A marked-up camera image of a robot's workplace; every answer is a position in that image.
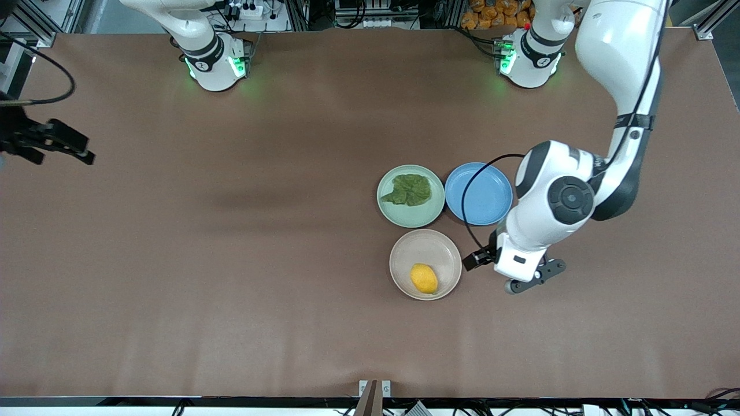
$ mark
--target brown table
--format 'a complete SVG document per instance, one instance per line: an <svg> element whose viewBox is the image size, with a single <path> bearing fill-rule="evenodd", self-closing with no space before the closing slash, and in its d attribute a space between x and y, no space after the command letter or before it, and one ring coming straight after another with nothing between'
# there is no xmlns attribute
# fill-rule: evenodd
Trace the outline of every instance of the brown table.
<svg viewBox="0 0 740 416"><path fill-rule="evenodd" d="M91 138L0 173L2 395L703 397L740 384L740 117L710 42L669 29L640 195L551 255L521 295L491 267L435 302L391 282L407 229L375 187L549 138L604 153L616 114L574 53L522 90L457 33L262 38L208 93L162 36L59 36L70 99L30 108ZM66 88L37 61L27 97ZM513 174L515 161L502 161ZM450 212L430 228L463 255ZM487 238L490 227L476 233Z"/></svg>

